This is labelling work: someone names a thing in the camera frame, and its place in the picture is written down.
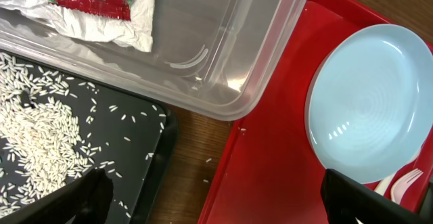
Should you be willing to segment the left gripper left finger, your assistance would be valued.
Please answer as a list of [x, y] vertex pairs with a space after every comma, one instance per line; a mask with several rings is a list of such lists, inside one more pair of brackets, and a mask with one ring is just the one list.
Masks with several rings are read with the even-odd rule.
[[1, 218], [1, 224], [104, 224], [113, 196], [114, 184], [105, 170], [93, 169], [80, 179]]

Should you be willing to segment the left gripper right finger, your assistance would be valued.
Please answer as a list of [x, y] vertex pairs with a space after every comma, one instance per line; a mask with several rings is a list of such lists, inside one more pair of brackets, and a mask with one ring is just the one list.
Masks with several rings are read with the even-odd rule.
[[321, 199], [329, 224], [428, 224], [419, 215], [334, 169], [325, 171]]

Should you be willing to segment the white napkin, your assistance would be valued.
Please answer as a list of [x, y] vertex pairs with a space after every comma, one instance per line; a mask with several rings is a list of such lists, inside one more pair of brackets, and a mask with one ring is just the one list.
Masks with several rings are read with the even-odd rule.
[[142, 52], [152, 50], [155, 0], [131, 0], [131, 20], [104, 18], [61, 7], [49, 0], [1, 0], [1, 7], [42, 20], [61, 35], [90, 42], [114, 42]]

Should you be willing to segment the pink plastic fork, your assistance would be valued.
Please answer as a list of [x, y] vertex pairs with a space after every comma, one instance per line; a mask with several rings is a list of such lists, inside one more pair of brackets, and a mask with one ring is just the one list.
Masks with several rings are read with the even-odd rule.
[[424, 172], [419, 169], [413, 169], [398, 179], [391, 187], [391, 200], [396, 204], [400, 204], [405, 192], [423, 175], [423, 173]]

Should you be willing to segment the white plastic spoon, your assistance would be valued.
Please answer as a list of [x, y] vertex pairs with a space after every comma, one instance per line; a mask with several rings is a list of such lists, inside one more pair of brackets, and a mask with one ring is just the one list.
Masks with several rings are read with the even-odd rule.
[[[419, 156], [420, 150], [417, 151], [417, 153], [410, 159], [409, 163], [413, 162], [418, 156]], [[381, 180], [378, 185], [375, 187], [374, 192], [380, 194], [383, 196], [386, 193], [386, 190], [388, 189], [388, 186], [390, 185], [390, 182], [394, 178], [395, 173], [389, 175], [388, 177]]]

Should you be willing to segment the light blue plate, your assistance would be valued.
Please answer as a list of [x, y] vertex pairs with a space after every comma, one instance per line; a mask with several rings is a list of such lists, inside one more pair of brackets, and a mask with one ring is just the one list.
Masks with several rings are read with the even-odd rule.
[[318, 161], [359, 183], [410, 163], [432, 128], [432, 52], [396, 24], [362, 28], [327, 54], [304, 107]]

